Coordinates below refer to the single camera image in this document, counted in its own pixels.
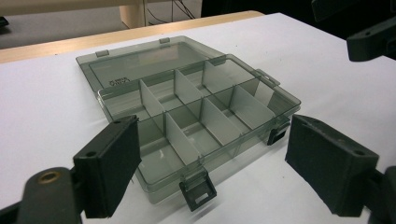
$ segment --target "plastic divider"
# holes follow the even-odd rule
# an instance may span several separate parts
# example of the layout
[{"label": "plastic divider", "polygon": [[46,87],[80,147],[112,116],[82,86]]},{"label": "plastic divider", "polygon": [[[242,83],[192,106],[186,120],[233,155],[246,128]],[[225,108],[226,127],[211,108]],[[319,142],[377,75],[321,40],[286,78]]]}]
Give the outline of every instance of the plastic divider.
[{"label": "plastic divider", "polygon": [[201,99],[204,95],[178,70],[175,70],[175,95],[184,104]]},{"label": "plastic divider", "polygon": [[275,117],[274,112],[240,86],[233,88],[230,108],[250,129],[255,129]]},{"label": "plastic divider", "polygon": [[224,74],[224,71],[206,61],[202,83],[212,93],[223,91],[233,86],[233,82]]},{"label": "plastic divider", "polygon": [[203,101],[201,122],[223,146],[241,135],[238,128],[206,98]]},{"label": "plastic divider", "polygon": [[165,111],[161,103],[151,93],[151,91],[146,86],[144,81],[139,80],[139,86],[140,86],[140,94],[142,98],[142,105],[146,108],[146,110],[152,117],[159,115],[163,111]]},{"label": "plastic divider", "polygon": [[187,136],[180,130],[176,122],[168,113],[165,113],[165,119],[166,138],[169,140],[184,164],[190,164],[202,157],[202,154],[190,143]]}]

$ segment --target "white tabletop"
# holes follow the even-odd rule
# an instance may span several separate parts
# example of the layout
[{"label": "white tabletop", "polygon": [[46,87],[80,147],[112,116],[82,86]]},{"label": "white tabletop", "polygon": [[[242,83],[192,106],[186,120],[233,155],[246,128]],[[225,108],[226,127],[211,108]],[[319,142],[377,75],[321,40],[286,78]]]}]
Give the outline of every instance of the white tabletop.
[{"label": "white tabletop", "polygon": [[[321,119],[378,153],[383,172],[396,164],[396,62],[352,63],[344,40],[281,14],[190,29],[186,35],[276,78],[302,101],[298,112]],[[73,167],[73,156],[107,125],[75,60],[165,37],[0,64],[0,208],[21,199],[25,181],[50,167]],[[210,173],[218,196],[190,212],[181,193],[150,204],[134,177],[112,218],[84,223],[366,223],[333,216],[284,162],[289,135],[258,144]],[[251,160],[234,175],[224,170]]]}]

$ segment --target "floor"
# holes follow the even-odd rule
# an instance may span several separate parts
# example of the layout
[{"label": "floor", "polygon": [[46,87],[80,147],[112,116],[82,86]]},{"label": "floor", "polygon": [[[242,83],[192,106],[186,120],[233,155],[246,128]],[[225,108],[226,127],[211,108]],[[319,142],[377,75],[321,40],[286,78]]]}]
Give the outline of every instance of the floor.
[{"label": "floor", "polygon": [[[185,13],[180,2],[193,16]],[[201,6],[202,0],[149,3],[148,21],[154,25],[199,18]],[[0,49],[128,29],[120,20],[118,7],[7,16],[6,19],[9,25],[0,27]]]}]

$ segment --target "open storage case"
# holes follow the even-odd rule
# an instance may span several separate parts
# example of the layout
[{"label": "open storage case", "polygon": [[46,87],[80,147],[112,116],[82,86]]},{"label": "open storage case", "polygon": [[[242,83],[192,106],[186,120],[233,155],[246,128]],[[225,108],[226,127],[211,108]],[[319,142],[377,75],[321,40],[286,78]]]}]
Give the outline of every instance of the open storage case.
[{"label": "open storage case", "polygon": [[136,176],[152,203],[181,189],[192,210],[216,196],[208,172],[272,145],[300,101],[272,77],[185,36],[77,58],[107,119],[135,114]]}]

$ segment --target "transparent lid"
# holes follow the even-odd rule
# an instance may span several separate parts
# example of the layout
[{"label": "transparent lid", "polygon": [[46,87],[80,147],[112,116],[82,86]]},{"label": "transparent lid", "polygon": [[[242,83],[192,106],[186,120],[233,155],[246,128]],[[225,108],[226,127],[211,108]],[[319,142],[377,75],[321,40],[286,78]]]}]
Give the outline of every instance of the transparent lid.
[{"label": "transparent lid", "polygon": [[93,91],[118,86],[152,74],[219,57],[223,53],[186,36],[77,57]]}]

